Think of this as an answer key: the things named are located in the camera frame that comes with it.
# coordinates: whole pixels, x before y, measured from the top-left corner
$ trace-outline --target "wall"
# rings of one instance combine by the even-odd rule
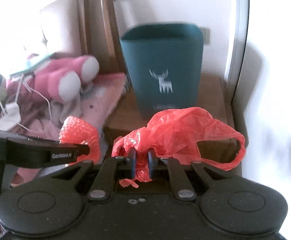
[[[289,211],[280,232],[291,240],[291,0],[250,0],[233,107],[248,139],[243,176],[283,194]]]
[[[0,69],[23,59],[28,39],[40,39],[37,12],[54,0],[0,0]],[[224,77],[230,33],[231,0],[117,0],[120,35],[137,24],[183,21],[210,29],[203,71]]]

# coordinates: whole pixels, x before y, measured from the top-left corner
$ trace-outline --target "trash can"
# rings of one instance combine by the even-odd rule
[[[204,44],[196,25],[142,25],[120,41],[144,118],[165,109],[196,106]]]

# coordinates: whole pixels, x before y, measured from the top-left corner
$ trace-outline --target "plastic bag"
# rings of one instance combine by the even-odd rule
[[[201,158],[196,142],[207,140],[225,140],[235,138],[241,149],[230,163]],[[213,119],[205,109],[191,107],[186,109],[168,109],[155,114],[147,127],[134,130],[120,138],[112,149],[112,156],[127,156],[131,147],[137,152],[135,179],[140,182],[151,181],[149,178],[147,153],[154,148],[156,155],[176,158],[181,164],[190,165],[198,160],[217,168],[229,171],[236,167],[245,155],[244,136],[225,123]],[[121,186],[138,187],[134,180],[124,179]]]
[[[88,155],[81,155],[77,162],[84,160],[93,160],[98,163],[100,160],[100,145],[98,129],[88,122],[69,116],[63,123],[59,136],[60,143],[76,143],[89,145],[90,152]]]

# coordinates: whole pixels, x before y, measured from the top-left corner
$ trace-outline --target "plush toy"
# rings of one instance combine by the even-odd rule
[[[99,63],[93,56],[51,59],[42,63],[34,75],[27,75],[24,81],[48,100],[67,103],[78,96],[80,88],[90,84],[98,72]],[[9,96],[16,93],[17,86],[17,81],[10,80],[7,83]],[[25,90],[26,87],[22,85],[20,95]],[[41,95],[33,93],[32,98],[36,102],[43,102]]]

